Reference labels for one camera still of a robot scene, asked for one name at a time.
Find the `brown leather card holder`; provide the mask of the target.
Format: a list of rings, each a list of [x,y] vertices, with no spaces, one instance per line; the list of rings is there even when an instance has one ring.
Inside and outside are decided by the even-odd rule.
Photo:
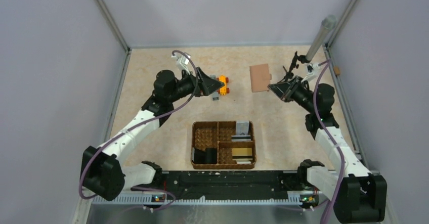
[[[268,85],[271,83],[271,73],[269,64],[259,64],[249,67],[251,91],[259,93],[269,91]]]

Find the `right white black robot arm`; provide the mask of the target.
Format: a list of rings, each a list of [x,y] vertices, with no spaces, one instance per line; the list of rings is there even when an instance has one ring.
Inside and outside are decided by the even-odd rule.
[[[309,190],[313,186],[329,200],[325,218],[331,213],[340,223],[381,222],[385,219],[387,182],[373,174],[358,159],[342,135],[334,118],[334,87],[320,83],[312,91],[301,77],[268,85],[280,100],[296,102],[308,114],[305,126],[316,143],[327,154],[336,173],[321,163],[305,160],[296,176],[298,186]]]

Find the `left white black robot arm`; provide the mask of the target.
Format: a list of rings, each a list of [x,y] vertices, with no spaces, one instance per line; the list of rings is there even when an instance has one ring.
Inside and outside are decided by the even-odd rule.
[[[206,75],[200,68],[196,75],[182,71],[177,79],[170,70],[157,73],[154,90],[136,116],[115,136],[98,147],[89,146],[82,156],[80,188],[86,188],[105,200],[115,199],[123,189],[145,185],[157,190],[162,184],[159,166],[143,161],[124,167],[134,149],[153,131],[162,127],[176,112],[173,103],[181,98],[210,96],[225,83]]]

